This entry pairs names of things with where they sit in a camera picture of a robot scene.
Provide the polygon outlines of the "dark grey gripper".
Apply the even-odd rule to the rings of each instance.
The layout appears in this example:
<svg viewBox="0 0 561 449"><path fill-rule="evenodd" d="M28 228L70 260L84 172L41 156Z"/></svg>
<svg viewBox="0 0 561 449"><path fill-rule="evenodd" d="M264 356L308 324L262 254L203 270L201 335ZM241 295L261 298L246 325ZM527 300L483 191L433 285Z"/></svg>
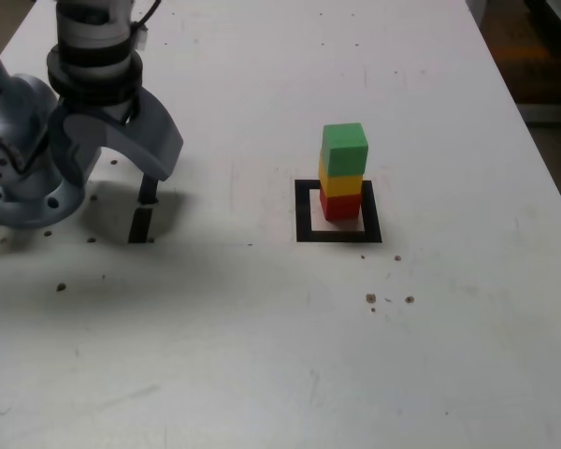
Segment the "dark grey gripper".
<svg viewBox="0 0 561 449"><path fill-rule="evenodd" d="M103 148L119 152L145 175L165 181L183 145L165 106L144 88L108 105L62 95L50 116L49 141L55 165L77 187L86 184Z"/></svg>

